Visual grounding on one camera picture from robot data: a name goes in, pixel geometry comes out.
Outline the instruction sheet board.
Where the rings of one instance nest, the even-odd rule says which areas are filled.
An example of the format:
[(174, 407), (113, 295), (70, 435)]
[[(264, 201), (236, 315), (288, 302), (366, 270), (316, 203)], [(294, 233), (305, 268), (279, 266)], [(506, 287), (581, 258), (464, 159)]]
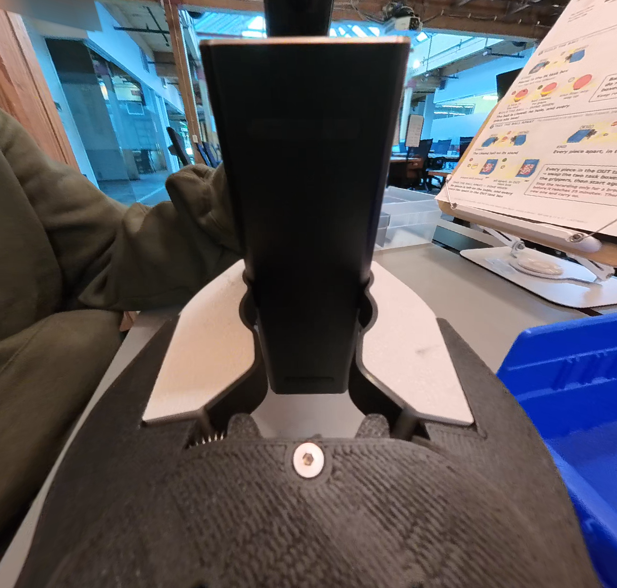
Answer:
[(616, 0), (571, 0), (437, 199), (616, 237)]

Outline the black office chair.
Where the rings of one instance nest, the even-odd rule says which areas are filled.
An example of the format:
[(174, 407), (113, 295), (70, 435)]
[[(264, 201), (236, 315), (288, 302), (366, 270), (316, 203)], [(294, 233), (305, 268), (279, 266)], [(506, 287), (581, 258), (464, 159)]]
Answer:
[(407, 188), (427, 189), (429, 152), (433, 139), (422, 139), (417, 147), (408, 147), (406, 156)]

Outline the person's left forearm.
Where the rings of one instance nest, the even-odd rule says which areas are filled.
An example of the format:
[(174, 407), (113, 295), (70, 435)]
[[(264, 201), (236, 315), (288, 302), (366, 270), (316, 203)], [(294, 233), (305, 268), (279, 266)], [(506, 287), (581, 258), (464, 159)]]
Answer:
[(1, 111), (1, 336), (83, 307), (180, 305), (240, 260), (223, 165), (165, 188), (169, 201), (122, 205)]

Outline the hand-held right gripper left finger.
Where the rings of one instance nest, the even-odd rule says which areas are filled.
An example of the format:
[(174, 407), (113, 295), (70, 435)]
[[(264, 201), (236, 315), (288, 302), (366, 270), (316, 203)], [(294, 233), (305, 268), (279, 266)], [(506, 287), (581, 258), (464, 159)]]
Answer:
[(145, 424), (206, 419), (227, 425), (264, 401), (268, 380), (244, 272), (244, 261), (236, 262), (181, 309)]

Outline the grey desk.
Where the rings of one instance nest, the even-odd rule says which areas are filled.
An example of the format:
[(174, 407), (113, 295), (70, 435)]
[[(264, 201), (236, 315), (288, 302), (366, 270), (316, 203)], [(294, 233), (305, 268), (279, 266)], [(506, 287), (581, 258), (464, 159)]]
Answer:
[[(412, 289), (496, 372), (520, 332), (583, 316), (615, 313), (616, 307), (575, 310), (551, 304), (437, 245), (378, 251), (374, 259)], [(178, 307), (143, 311), (129, 330), (99, 386), (75, 424), (40, 492), (1, 559), (1, 587), (14, 587), (30, 549), (42, 506), (76, 432), (93, 407)], [(356, 433), (361, 412), (347, 394), (281, 396), (269, 391), (253, 414), (266, 437), (328, 438)]]

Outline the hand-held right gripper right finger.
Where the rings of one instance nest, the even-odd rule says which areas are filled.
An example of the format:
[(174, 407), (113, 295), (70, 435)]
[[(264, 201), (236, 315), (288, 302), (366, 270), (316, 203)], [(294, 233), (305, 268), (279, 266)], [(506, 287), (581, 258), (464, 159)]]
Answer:
[(362, 294), (349, 396), (391, 427), (403, 415), (420, 423), (474, 424), (437, 317), (403, 281), (371, 263)]

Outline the person's olive sweatshirt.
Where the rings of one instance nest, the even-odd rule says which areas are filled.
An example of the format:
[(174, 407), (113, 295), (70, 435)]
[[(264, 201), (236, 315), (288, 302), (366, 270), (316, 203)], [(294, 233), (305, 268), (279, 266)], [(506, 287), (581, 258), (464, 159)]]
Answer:
[(60, 312), (1, 341), (1, 552), (120, 348), (123, 315)]

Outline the black monitor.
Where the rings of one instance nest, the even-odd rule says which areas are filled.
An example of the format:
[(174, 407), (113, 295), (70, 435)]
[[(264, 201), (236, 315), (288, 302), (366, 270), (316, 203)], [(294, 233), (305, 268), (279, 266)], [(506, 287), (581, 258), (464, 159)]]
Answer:
[(513, 85), (521, 71), (522, 69), (518, 68), (496, 75), (496, 91), (498, 101), (501, 101), (507, 96), (510, 87)]

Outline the blue plastic bin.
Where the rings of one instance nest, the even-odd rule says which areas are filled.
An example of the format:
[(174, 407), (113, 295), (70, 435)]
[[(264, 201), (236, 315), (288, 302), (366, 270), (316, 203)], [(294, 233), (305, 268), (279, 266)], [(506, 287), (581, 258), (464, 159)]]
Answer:
[(551, 453), (601, 584), (616, 587), (616, 314), (521, 332), (497, 377)]

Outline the clear plastic container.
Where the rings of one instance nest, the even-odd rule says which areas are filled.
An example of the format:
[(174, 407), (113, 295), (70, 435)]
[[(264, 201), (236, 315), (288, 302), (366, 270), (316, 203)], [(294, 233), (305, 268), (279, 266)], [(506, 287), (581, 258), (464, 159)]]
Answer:
[(386, 187), (374, 250), (431, 243), (441, 215), (434, 195)]

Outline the white board stand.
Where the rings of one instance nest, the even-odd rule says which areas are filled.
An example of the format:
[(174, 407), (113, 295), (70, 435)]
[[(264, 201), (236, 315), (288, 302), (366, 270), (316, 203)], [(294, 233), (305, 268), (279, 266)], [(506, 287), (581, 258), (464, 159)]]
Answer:
[(597, 262), (591, 253), (567, 253), (564, 245), (550, 245), (566, 254), (559, 258), (527, 246), (523, 237), (493, 228), (486, 231), (501, 246), (462, 250), (464, 259), (558, 306), (595, 309), (616, 305), (615, 263)]

